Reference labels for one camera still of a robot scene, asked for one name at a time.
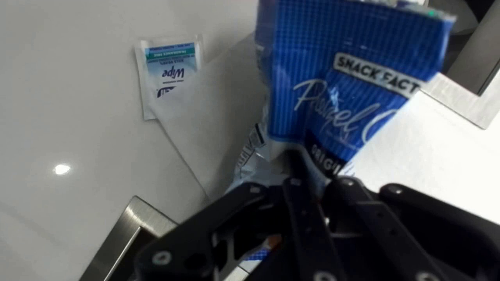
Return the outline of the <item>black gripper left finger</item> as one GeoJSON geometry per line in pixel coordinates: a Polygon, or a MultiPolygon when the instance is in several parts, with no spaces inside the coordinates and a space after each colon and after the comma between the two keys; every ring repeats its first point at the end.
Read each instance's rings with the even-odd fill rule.
{"type": "Polygon", "coordinates": [[[281,186],[243,183],[146,244],[139,281],[223,281],[268,238],[289,232],[281,186]]]}

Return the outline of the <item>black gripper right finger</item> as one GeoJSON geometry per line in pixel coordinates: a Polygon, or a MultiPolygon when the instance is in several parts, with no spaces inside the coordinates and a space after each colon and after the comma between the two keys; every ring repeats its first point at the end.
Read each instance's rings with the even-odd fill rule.
{"type": "Polygon", "coordinates": [[[498,225],[403,185],[315,192],[293,152],[290,261],[303,281],[500,281],[498,225]]]}

